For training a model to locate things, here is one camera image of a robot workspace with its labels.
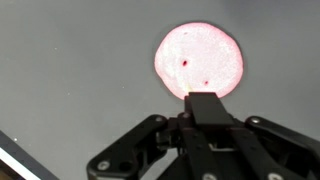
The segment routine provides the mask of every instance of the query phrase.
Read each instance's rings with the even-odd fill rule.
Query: gray surface
[[[0,0],[1,130],[61,179],[86,179],[88,160],[146,116],[182,110],[156,77],[153,53],[173,26],[204,20],[244,54],[246,73],[226,108],[320,140],[319,8],[316,0]]]

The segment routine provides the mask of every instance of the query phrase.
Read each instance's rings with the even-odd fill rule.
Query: pink disc
[[[190,91],[223,97],[240,82],[243,60],[237,43],[226,33],[207,23],[188,23],[161,42],[155,69],[180,99]]]

